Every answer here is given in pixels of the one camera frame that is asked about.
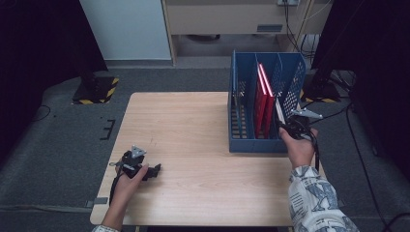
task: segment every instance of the white wall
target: white wall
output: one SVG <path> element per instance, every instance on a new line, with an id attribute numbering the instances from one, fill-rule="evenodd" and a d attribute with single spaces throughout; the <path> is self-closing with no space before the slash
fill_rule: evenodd
<path id="1" fill-rule="evenodd" d="M 170 60 L 161 0 L 80 0 L 105 60 Z"/>

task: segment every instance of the yellow and black warning tape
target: yellow and black warning tape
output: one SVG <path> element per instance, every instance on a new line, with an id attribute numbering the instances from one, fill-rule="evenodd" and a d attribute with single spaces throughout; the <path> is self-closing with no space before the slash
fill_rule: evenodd
<path id="1" fill-rule="evenodd" d="M 109 100 L 111 100 L 112 95 L 114 94 L 115 88 L 117 87 L 118 80 L 120 78 L 114 78 L 112 79 L 111 87 L 109 88 L 108 92 L 106 93 L 106 97 L 104 99 L 99 99 L 99 100 L 78 100 L 78 101 L 73 101 L 74 104 L 93 104 L 93 103 L 107 103 Z"/>
<path id="2" fill-rule="evenodd" d="M 301 90 L 301 102 L 326 102 L 334 103 L 340 102 L 340 98 L 308 98 L 305 96 L 304 90 Z"/>

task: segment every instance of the person's right hand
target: person's right hand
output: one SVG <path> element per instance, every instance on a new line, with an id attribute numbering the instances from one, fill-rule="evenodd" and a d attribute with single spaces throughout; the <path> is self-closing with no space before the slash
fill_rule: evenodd
<path id="1" fill-rule="evenodd" d="M 314 136 L 317 136 L 318 131 L 311 129 Z M 310 166 L 311 160 L 314 156 L 314 148 L 309 140 L 296 140 L 292 138 L 289 133 L 283 128 L 279 128 L 279 135 L 283 139 L 287 147 L 287 153 L 292 163 L 292 169 L 300 166 Z"/>

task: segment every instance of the hand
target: hand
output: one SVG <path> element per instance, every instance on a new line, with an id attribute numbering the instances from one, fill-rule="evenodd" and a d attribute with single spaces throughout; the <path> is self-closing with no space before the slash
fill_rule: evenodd
<path id="1" fill-rule="evenodd" d="M 121 230 L 128 203 L 136 192 L 136 189 L 138 189 L 147 171 L 148 163 L 142 166 L 132 179 L 130 179 L 127 174 L 123 174 L 120 177 L 114 190 L 114 197 L 105 214 L 102 225 L 119 231 Z"/>
<path id="2" fill-rule="evenodd" d="M 148 163 L 143 165 L 132 179 L 130 179 L 130 177 L 128 177 L 127 174 L 124 173 L 118 180 L 117 186 L 114 190 L 114 199 L 112 200 L 116 200 L 117 203 L 118 201 L 123 201 L 124 203 L 128 204 L 133 194 L 136 192 L 136 189 L 138 189 L 142 178 L 147 173 L 148 166 Z"/>
<path id="3" fill-rule="evenodd" d="M 318 131 L 315 129 L 311 129 L 311 132 L 314 136 L 317 136 L 318 134 Z M 314 156 L 314 148 L 311 142 L 306 139 L 296 140 L 283 128 L 279 128 L 279 135 L 286 144 L 287 153 L 290 162 L 292 163 L 292 169 L 304 165 L 310 166 Z"/>

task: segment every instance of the floor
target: floor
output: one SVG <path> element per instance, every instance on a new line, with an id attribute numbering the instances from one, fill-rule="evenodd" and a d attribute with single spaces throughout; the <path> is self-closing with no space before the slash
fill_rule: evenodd
<path id="1" fill-rule="evenodd" d="M 311 49 L 315 44 L 307 40 L 306 46 Z M 226 91 L 233 49 L 279 51 L 275 37 L 269 35 L 221 35 L 213 41 L 183 37 L 175 66 L 135 63 L 109 67 L 109 74 L 120 77 L 110 103 L 72 105 L 79 78 L 49 88 L 44 93 L 45 106 L 35 116 L 38 121 L 28 128 L 8 166 L 0 172 L 0 232 L 91 231 L 91 209 L 84 205 L 98 192 L 130 94 Z M 306 63 L 307 72 L 314 73 L 309 58 Z M 341 77 L 352 81 L 348 72 L 341 72 Z M 350 103 L 347 93 L 338 90 L 345 97 L 339 102 L 303 102 L 302 106 L 329 116 L 314 127 L 320 131 L 322 164 L 337 190 L 341 210 L 361 231 L 382 231 L 383 220 L 410 212 L 410 183 L 390 160 L 373 154 L 362 123 L 354 110 L 346 110 Z M 100 140 L 106 135 L 107 120 L 113 119 L 112 139 Z M 392 231 L 408 228 L 410 220 L 401 218 Z M 134 229 L 125 227 L 127 232 Z"/>

